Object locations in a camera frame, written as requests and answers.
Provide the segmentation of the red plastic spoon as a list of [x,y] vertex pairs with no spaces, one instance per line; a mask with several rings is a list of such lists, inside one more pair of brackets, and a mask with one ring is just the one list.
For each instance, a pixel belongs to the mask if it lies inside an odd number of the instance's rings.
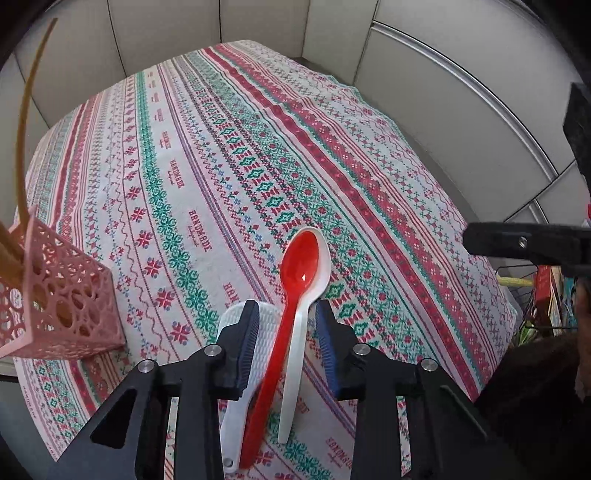
[[294,326],[294,315],[301,296],[311,286],[318,270],[318,240],[311,230],[300,231],[291,239],[283,253],[280,263],[280,283],[286,295],[286,306],[280,319],[276,341],[270,355],[270,362],[256,397],[256,404],[252,408],[249,423],[246,425],[245,436],[242,441],[239,466],[247,469],[252,466],[259,452],[260,443],[266,431],[266,421],[273,404],[274,393],[280,374],[283,371],[284,357],[290,346],[291,331]]

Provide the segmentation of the long wooden chopstick gripper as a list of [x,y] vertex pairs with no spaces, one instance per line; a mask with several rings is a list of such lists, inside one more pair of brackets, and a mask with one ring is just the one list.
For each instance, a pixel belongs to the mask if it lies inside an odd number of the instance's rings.
[[37,76],[37,72],[41,63],[42,56],[46,49],[49,38],[58,22],[56,17],[52,18],[45,34],[43,35],[42,41],[39,44],[29,76],[24,85],[24,92],[21,98],[19,118],[18,118],[18,129],[16,137],[16,151],[15,151],[15,184],[16,184],[16,198],[17,198],[17,209],[19,214],[20,223],[26,227],[29,222],[29,211],[27,206],[27,194],[26,194],[26,182],[25,182],[25,145],[26,145],[26,131],[29,108],[31,104],[32,90],[34,82]]

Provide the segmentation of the wooden chopstick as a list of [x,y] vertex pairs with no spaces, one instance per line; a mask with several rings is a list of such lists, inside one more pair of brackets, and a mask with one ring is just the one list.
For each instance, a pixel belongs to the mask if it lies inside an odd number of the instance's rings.
[[21,279],[23,275],[24,252],[19,243],[11,236],[8,228],[0,222],[1,257],[6,262],[7,275]]

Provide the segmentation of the white lower kitchen cabinets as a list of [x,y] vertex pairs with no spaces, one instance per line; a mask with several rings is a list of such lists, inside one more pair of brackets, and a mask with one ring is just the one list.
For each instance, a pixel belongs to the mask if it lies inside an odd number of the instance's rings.
[[20,98],[53,31],[25,150],[92,95],[156,63],[253,40],[355,86],[471,221],[580,224],[589,192],[563,131],[590,76],[537,1],[5,1],[1,217],[15,206]]

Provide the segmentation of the red cardboard box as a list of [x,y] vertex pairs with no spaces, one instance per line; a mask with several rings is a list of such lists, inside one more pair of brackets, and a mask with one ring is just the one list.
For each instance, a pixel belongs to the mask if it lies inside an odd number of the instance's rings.
[[552,299],[552,270],[539,266],[534,284],[534,318],[544,324],[550,323],[549,308]]

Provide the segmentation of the white plastic spoon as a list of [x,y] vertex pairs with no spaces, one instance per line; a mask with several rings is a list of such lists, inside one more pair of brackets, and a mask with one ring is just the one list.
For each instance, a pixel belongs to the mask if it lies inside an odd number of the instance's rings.
[[294,413],[296,413],[297,396],[301,386],[301,376],[303,375],[305,339],[308,331],[308,311],[311,305],[320,299],[321,295],[329,285],[331,277],[332,260],[329,254],[329,246],[325,240],[324,234],[318,228],[307,226],[297,232],[297,235],[311,232],[315,235],[315,244],[317,244],[318,265],[315,271],[311,286],[304,291],[301,300],[298,301],[297,310],[294,315],[293,333],[290,338],[290,350],[287,355],[286,378],[283,384],[283,399],[280,406],[280,427],[277,434],[277,440],[280,444],[287,443],[290,437],[290,429],[294,422]]

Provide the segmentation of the black tracker box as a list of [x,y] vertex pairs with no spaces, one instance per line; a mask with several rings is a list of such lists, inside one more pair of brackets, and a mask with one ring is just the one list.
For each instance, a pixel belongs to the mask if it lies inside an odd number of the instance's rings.
[[590,90],[583,83],[572,83],[563,132],[581,175],[591,189],[591,104]]

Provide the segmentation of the pink lattice utensil holder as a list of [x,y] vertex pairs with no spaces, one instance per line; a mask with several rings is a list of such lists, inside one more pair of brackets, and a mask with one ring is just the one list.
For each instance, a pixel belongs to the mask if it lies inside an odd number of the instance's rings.
[[1,257],[1,356],[75,360],[122,347],[111,271],[35,213],[8,228],[24,252],[21,279]]

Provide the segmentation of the patterned red green tablecloth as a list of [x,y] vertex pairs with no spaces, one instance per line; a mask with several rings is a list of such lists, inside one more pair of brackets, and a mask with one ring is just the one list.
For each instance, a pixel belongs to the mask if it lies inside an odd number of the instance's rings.
[[20,360],[58,457],[140,360],[187,358],[232,304],[283,303],[297,230],[331,249],[335,317],[389,356],[437,359],[476,398],[516,323],[465,220],[397,125],[356,89],[253,41],[164,61],[75,108],[27,174],[38,217],[106,265],[126,346]]

